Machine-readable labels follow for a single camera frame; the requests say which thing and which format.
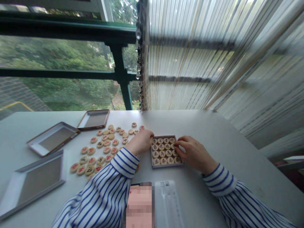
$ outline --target hanging bead string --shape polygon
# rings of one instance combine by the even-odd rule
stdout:
[[[143,57],[142,57],[142,45],[143,45],[143,25],[145,24],[144,17],[144,3],[143,0],[139,0],[136,4],[137,8],[137,22],[136,22],[136,43],[135,49],[138,52],[138,60],[137,60],[137,74],[136,79],[139,80],[139,110],[144,110],[143,105]]]

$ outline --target small tray of pieces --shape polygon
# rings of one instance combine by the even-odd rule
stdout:
[[[107,125],[109,113],[109,109],[87,111],[77,128],[79,130],[104,128]]]
[[[58,151],[61,147],[80,134],[80,130],[65,122],[60,122],[32,138],[26,144],[33,151],[44,157]]]
[[[151,146],[152,168],[184,165],[184,161],[174,150],[175,136],[154,136]]]

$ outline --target blue and white striped sleeve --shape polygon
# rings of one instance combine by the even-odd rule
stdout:
[[[109,165],[63,205],[52,227],[122,227],[138,163],[133,154],[122,148]]]
[[[203,179],[211,193],[219,199],[228,227],[296,227],[253,195],[221,164]]]

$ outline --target smartphone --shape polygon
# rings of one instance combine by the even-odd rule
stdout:
[[[125,228],[155,228],[154,187],[151,182],[130,186],[127,208],[124,213]]]

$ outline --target person's right hand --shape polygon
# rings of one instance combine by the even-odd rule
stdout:
[[[203,174],[208,175],[217,168],[219,163],[210,156],[202,144],[191,136],[182,136],[174,144],[179,156]]]

